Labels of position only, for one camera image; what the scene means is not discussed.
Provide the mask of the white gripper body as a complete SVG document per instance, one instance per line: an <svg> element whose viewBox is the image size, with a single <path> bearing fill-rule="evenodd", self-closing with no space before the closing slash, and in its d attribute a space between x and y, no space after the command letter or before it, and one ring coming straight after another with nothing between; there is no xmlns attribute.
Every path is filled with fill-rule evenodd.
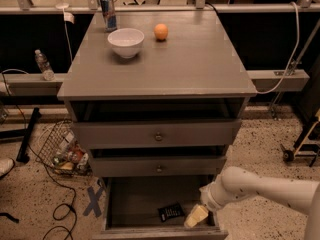
<svg viewBox="0 0 320 240"><path fill-rule="evenodd" d="M209 211L222 209L225 203L225 189L220 182L211 182L200 188L200 201Z"/></svg>

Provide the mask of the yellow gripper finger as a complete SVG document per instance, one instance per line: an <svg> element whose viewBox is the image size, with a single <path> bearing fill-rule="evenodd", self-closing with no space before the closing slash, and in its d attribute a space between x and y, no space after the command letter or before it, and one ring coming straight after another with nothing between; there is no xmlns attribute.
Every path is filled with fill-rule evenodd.
<svg viewBox="0 0 320 240"><path fill-rule="evenodd" d="M184 226L187 228L193 228L207 217L208 217L207 208L203 205L196 204L192 208L189 215L187 216L184 222Z"/></svg>

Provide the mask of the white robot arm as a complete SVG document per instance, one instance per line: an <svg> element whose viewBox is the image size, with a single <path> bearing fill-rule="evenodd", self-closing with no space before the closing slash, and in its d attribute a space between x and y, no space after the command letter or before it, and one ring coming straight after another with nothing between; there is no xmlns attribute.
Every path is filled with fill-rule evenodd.
<svg viewBox="0 0 320 240"><path fill-rule="evenodd" d="M240 167L228 167L214 181L201 187L200 203L187 216L184 226L193 228L210 212L249 197L261 196L308 216L304 240L320 240L320 183L259 176Z"/></svg>

